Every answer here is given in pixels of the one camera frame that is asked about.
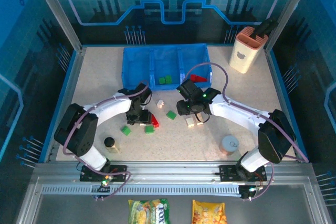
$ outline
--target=blue plastic bin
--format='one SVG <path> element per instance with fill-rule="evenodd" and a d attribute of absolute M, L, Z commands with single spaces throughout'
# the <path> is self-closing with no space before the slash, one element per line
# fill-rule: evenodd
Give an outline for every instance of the blue plastic bin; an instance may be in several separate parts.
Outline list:
<path fill-rule="evenodd" d="M 134 89 L 146 80 L 152 90 L 173 90 L 194 65 L 202 62 L 209 62 L 206 44 L 124 48 L 121 79 L 127 89 Z M 196 83 L 197 86 L 211 86 L 211 65 L 198 67 L 192 73 L 207 79 Z M 159 79 L 166 76 L 172 77 L 172 84 L 160 85 Z"/>

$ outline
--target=yellow snack bag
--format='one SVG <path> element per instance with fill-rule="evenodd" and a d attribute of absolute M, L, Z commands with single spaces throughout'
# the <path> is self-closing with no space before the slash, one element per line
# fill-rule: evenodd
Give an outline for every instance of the yellow snack bag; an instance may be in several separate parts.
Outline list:
<path fill-rule="evenodd" d="M 227 224 L 224 203 L 207 203 L 193 200 L 192 224 Z"/>

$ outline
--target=green snack bag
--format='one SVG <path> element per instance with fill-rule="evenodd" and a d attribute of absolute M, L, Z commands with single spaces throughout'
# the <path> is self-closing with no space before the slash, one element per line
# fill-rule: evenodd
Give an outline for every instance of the green snack bag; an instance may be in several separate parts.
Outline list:
<path fill-rule="evenodd" d="M 129 200 L 128 224 L 171 224 L 167 199 Z"/>

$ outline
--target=black base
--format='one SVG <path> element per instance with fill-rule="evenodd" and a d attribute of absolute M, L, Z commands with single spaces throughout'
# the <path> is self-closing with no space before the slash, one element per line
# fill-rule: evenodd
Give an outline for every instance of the black base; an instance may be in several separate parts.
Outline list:
<path fill-rule="evenodd" d="M 247 180 L 244 180 L 237 174 L 237 168 L 235 165 L 220 165 L 219 176 L 221 177 L 220 182 L 257 182 L 260 181 L 260 179 L 262 181 L 267 181 L 265 167 L 263 166 L 259 167 Z"/>
<path fill-rule="evenodd" d="M 108 169 L 104 170 L 105 173 L 118 173 L 118 172 L 124 172 L 127 170 L 127 166 L 125 165 L 110 165 L 107 167 Z M 97 174 L 93 171 L 91 171 L 89 168 L 87 168 L 85 165 L 83 165 L 81 174 L 79 177 L 79 181 L 81 182 L 102 182 L 105 179 L 104 175 Z M 121 175 L 115 175 L 113 177 L 112 182 L 125 182 L 126 180 L 126 174 Z"/>

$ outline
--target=cable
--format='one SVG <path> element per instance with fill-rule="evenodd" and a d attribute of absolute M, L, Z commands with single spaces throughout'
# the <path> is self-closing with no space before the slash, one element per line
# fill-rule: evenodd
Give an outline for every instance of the cable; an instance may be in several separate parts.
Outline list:
<path fill-rule="evenodd" d="M 99 106 L 102 106 L 102 105 L 105 104 L 105 103 L 108 103 L 108 102 L 110 102 L 110 101 L 113 101 L 113 100 L 126 99 L 126 98 L 129 98 L 129 97 L 135 97 L 135 96 L 141 94 L 142 92 L 144 92 L 147 88 L 148 88 L 148 84 L 146 84 L 146 86 L 145 86 L 142 90 L 140 90 L 139 92 L 137 92 L 137 93 L 129 94 L 129 95 L 121 95 L 121 96 L 119 96 L 119 97 L 111 97 L 111 98 L 105 99 L 105 100 L 103 100 L 103 101 L 97 103 L 96 105 L 92 106 L 91 108 L 89 108 L 86 112 L 83 113 L 83 115 L 81 115 L 81 116 L 79 117 L 79 119 L 75 122 L 75 124 L 73 125 L 71 131 L 69 132 L 69 135 L 68 135 L 68 137 L 67 137 L 67 139 L 65 140 L 64 145 L 63 145 L 63 149 L 62 149 L 63 154 L 64 154 L 64 155 L 67 155 L 67 156 L 74 156 L 74 153 L 67 153 L 67 152 L 66 152 L 67 146 L 68 146 L 68 144 L 69 144 L 69 141 L 70 141 L 72 135 L 74 134 L 75 130 L 77 129 L 78 125 L 83 121 L 83 119 L 85 118 L 85 116 L 86 116 L 87 114 L 89 114 L 92 110 L 98 108 Z M 91 171 L 93 171 L 93 172 L 95 172 L 95 173 L 97 173 L 97 174 L 100 174 L 100 175 L 109 175 L 109 176 L 123 175 L 123 174 L 127 174 L 127 175 L 128 175 L 127 178 L 126 178 L 126 180 L 125 180 L 125 182 L 124 182 L 123 184 L 121 184 L 121 186 L 120 186 L 118 189 L 116 189 L 112 194 L 110 194 L 110 195 L 104 197 L 104 199 L 109 198 L 109 197 L 112 197 L 112 196 L 115 195 L 117 192 L 119 192 L 119 191 L 120 191 L 120 190 L 127 184 L 128 180 L 129 180 L 130 177 L 131 177 L 131 173 L 130 173 L 129 171 L 123 171 L 123 172 L 118 172 L 118 173 L 102 173 L 102 172 L 100 172 L 100 171 L 98 171 L 98 170 L 93 169 L 93 167 L 91 167 L 91 166 L 90 166 L 89 164 L 87 164 L 85 161 L 81 160 L 81 159 L 80 159 L 79 157 L 77 157 L 76 155 L 75 155 L 75 158 L 76 158 L 79 162 L 81 162 L 81 163 L 83 163 L 84 165 L 86 165 Z"/>
<path fill-rule="evenodd" d="M 77 163 L 77 165 L 76 165 L 76 170 L 79 171 L 79 172 L 81 172 L 81 170 L 78 169 L 78 165 L 79 165 L 79 164 L 80 164 L 80 162 Z"/>
<path fill-rule="evenodd" d="M 201 123 L 206 123 L 207 121 L 210 120 L 210 115 L 208 115 L 208 118 L 207 118 L 204 122 L 202 122 L 202 121 L 198 118 L 197 113 L 195 113 L 195 116 L 196 116 L 196 119 L 197 119 L 199 122 L 201 122 Z"/>
<path fill-rule="evenodd" d="M 217 64 L 217 63 L 213 63 L 213 62 L 204 62 L 204 63 L 199 63 L 199 64 L 197 64 L 197 65 L 195 65 L 195 66 L 193 66 L 190 70 L 189 70 L 189 72 L 185 75 L 185 78 L 184 78 L 184 80 L 183 81 L 185 81 L 186 79 L 187 79 L 187 77 L 189 76 L 189 74 L 191 73 L 191 71 L 193 71 L 195 68 L 197 68 L 197 67 L 199 67 L 199 66 L 203 66 L 203 65 L 214 65 L 214 66 L 217 66 L 217 67 L 219 67 L 223 72 L 224 72 L 224 74 L 225 74 L 225 77 L 226 77 L 226 80 L 225 80 L 225 84 L 224 84 L 224 87 L 223 87 L 223 91 L 222 91 L 222 95 L 223 95 L 223 98 L 224 98 L 224 100 L 228 103 L 228 104 L 230 104 L 230 105 L 233 105 L 233 106 L 235 106 L 235 107 L 237 107 L 237 108 L 239 108 L 239 109 L 242 109 L 242 110 L 245 110 L 245 111 L 247 111 L 247 112 L 249 112 L 249 113 L 252 113 L 253 115 L 256 115 L 256 116 L 259 116 L 259 117 L 261 117 L 262 119 L 265 119 L 266 121 L 268 121 L 270 124 L 272 124 L 275 128 L 277 128 L 277 130 L 278 131 L 280 131 L 281 132 L 281 134 L 290 142 L 290 144 L 293 146 L 293 148 L 301 155 L 301 157 L 302 157 L 302 159 L 300 159 L 300 158 L 296 158 L 296 157 L 293 157 L 293 156 L 287 156 L 287 155 L 285 155 L 285 157 L 288 157 L 288 158 L 293 158 L 293 159 L 295 159 L 295 160 L 297 160 L 297 161 L 301 161 L 301 162 L 305 162 L 305 163 L 308 163 L 309 161 L 308 161 L 308 158 L 305 156 L 305 154 L 302 152 L 302 150 L 300 150 L 300 148 L 299 148 L 299 146 L 296 144 L 296 143 L 294 143 L 294 141 L 290 138 L 290 136 L 276 123 L 276 122 L 274 122 L 272 119 L 270 119 L 270 118 L 267 118 L 266 116 L 264 116 L 264 115 L 262 115 L 262 114 L 259 114 L 258 112 L 256 112 L 256 111 L 253 111 L 253 110 L 251 110 L 251 109 L 249 109 L 249 108 L 246 108 L 246 107 L 244 107 L 244 106 L 241 106 L 241 105 L 239 105 L 239 104 L 236 104 L 236 103 L 234 103 L 234 102 L 230 102 L 227 98 L 226 98 L 226 96 L 225 96 L 225 90 L 226 90 L 226 88 L 227 88 L 227 85 L 228 85 L 228 83 L 229 83 L 229 76 L 228 76 L 228 74 L 227 74 L 227 72 L 225 71 L 225 69 L 222 67 L 222 66 L 220 66 L 219 64 Z M 270 163 L 271 164 L 271 166 L 272 166 L 272 174 L 271 174 L 271 179 L 270 179 L 270 181 L 269 181 L 269 183 L 267 184 L 267 186 L 266 186 L 266 188 L 258 195 L 258 196 L 255 196 L 255 197 L 253 197 L 252 199 L 243 199 L 243 201 L 247 201 L 247 200 L 250 200 L 250 201 L 252 201 L 252 200 L 254 200 L 254 199 L 257 199 L 257 198 L 259 198 L 261 195 L 263 195 L 267 190 L 268 190 L 268 188 L 269 188 L 269 186 L 271 185 L 271 183 L 272 183 L 272 181 L 273 181 L 273 177 L 274 177 L 274 165 L 273 165 L 273 163 Z"/>
<path fill-rule="evenodd" d="M 193 71 L 195 68 L 197 68 L 197 67 L 199 67 L 199 66 L 203 66 L 203 65 L 214 65 L 214 66 L 217 66 L 217 67 L 219 67 L 223 72 L 224 72 L 224 74 L 225 74 L 225 77 L 226 77 L 226 81 L 225 81 L 225 84 L 224 84 L 224 87 L 223 87 L 223 91 L 222 91 L 222 95 L 223 95 L 223 98 L 224 98 L 224 100 L 227 102 L 227 103 L 229 103 L 230 105 L 233 105 L 233 106 L 235 106 L 235 107 L 237 107 L 237 108 L 239 108 L 239 109 L 241 109 L 241 110 L 245 110 L 245 111 L 247 111 L 247 112 L 249 112 L 249 113 L 252 113 L 253 115 L 257 115 L 257 116 L 259 116 L 259 117 L 261 117 L 262 119 L 265 119 L 266 121 L 268 121 L 270 124 L 272 124 L 275 128 L 277 128 L 277 130 L 278 131 L 280 131 L 281 132 L 281 134 L 290 142 L 290 144 L 294 147 L 294 149 L 300 154 L 300 156 L 303 158 L 303 160 L 304 160 L 304 162 L 305 163 L 308 163 L 309 161 L 308 161 L 308 159 L 307 159 L 307 157 L 305 156 L 305 154 L 302 152 L 302 150 L 300 150 L 300 148 L 296 145 L 296 143 L 294 143 L 294 141 L 290 138 L 290 136 L 277 124 L 277 123 L 275 123 L 272 119 L 269 119 L 269 118 L 267 118 L 266 116 L 264 116 L 264 115 L 262 115 L 262 114 L 259 114 L 258 112 L 256 112 L 256 111 L 253 111 L 253 110 L 251 110 L 251 109 L 249 109 L 249 108 L 246 108 L 246 107 L 244 107 L 244 106 L 241 106 L 241 105 L 239 105 L 239 104 L 236 104 L 236 103 L 234 103 L 234 102 L 230 102 L 227 98 L 226 98 L 226 96 L 225 96 L 225 90 L 226 90 L 226 87 L 227 87 L 227 85 L 228 85 L 228 83 L 229 83 L 229 76 L 228 76 L 228 74 L 227 74 L 227 72 L 225 71 L 225 69 L 222 67 L 222 66 L 220 66 L 219 64 L 217 64 L 217 63 L 213 63 L 213 62 L 204 62 L 204 63 L 199 63 L 199 64 L 197 64 L 197 65 L 195 65 L 195 66 L 193 66 L 190 70 L 189 70 L 189 72 L 185 75 L 185 78 L 184 78 L 184 80 L 186 80 L 186 78 L 188 77 L 188 75 L 191 73 L 191 71 Z"/>
<path fill-rule="evenodd" d="M 148 101 L 148 103 L 141 103 L 141 105 L 142 105 L 142 106 L 146 106 L 146 105 L 148 105 L 148 104 L 151 102 L 151 100 L 152 100 L 152 96 L 153 96 L 153 92 L 151 93 L 151 96 L 149 97 L 149 101 Z"/>
<path fill-rule="evenodd" d="M 267 164 L 271 164 L 271 166 L 272 166 L 272 174 L 271 174 L 271 179 L 269 180 L 266 188 L 260 194 L 258 194 L 257 196 L 254 196 L 251 199 L 243 199 L 243 201 L 252 201 L 252 200 L 255 200 L 255 199 L 259 198 L 261 195 L 263 195 L 268 190 L 269 186 L 272 184 L 273 178 L 274 178 L 274 164 L 271 163 L 271 162 L 267 163 Z"/>

